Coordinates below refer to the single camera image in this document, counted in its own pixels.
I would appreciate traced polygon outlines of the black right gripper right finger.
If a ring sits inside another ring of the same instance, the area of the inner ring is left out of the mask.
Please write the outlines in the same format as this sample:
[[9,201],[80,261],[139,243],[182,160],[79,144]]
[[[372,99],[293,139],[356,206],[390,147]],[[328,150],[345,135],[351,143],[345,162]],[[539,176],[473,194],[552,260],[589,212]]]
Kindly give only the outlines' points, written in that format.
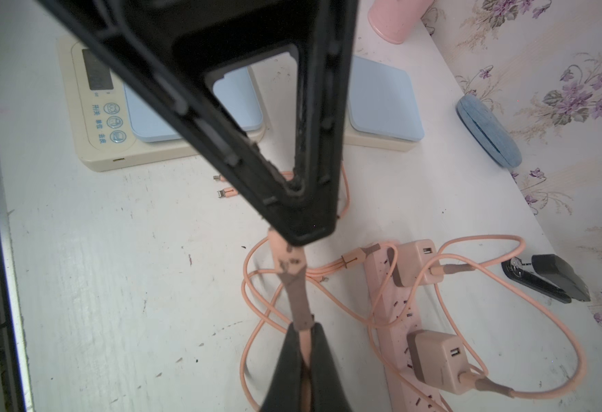
[[323,326],[311,329],[311,411],[352,412]]

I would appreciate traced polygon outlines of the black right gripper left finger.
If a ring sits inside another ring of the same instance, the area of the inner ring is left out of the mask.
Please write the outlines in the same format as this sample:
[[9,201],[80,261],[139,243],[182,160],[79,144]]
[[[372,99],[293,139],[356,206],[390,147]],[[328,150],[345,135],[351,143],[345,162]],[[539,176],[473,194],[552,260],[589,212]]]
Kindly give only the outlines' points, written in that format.
[[261,405],[261,412],[300,412],[303,371],[299,333],[291,324],[287,329],[267,395]]

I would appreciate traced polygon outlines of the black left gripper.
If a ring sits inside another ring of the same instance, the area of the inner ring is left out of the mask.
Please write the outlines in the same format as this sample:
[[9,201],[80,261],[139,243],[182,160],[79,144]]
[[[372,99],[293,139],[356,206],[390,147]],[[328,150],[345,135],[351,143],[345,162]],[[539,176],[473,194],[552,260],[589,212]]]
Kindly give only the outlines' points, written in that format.
[[278,51],[332,51],[326,1],[44,1],[94,54],[237,187],[290,244],[292,182],[249,140],[210,82]]

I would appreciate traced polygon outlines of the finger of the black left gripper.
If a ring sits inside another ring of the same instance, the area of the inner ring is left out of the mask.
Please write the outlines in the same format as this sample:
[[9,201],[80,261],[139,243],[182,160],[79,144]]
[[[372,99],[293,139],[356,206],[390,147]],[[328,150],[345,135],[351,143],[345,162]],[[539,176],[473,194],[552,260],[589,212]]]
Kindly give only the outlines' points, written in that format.
[[347,90],[359,4],[297,1],[298,64],[292,242],[335,231]]

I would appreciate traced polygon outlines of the pink power strip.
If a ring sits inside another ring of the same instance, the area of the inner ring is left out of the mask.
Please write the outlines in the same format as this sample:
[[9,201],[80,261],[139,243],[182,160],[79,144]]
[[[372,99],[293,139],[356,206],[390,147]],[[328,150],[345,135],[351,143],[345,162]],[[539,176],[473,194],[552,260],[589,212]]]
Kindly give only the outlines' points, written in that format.
[[388,324],[397,319],[400,323],[386,329],[377,328],[373,336],[382,357],[392,367],[385,367],[385,378],[393,411],[447,411],[438,389],[416,379],[407,335],[422,329],[418,306],[409,304],[410,288],[395,285],[390,276],[394,251],[381,247],[364,261],[366,282],[374,308],[373,320]]

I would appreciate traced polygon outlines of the pink USB charger adapter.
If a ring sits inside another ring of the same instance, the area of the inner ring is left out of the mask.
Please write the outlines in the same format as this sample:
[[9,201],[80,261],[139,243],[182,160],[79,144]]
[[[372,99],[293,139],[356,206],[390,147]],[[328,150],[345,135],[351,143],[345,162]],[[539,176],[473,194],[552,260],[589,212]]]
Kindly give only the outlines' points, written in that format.
[[[410,288],[416,282],[419,272],[437,254],[437,249],[432,240],[416,240],[405,244],[396,245],[397,264],[393,270],[393,282],[398,288]],[[433,274],[430,270],[420,277],[420,286],[441,283],[443,274]]]

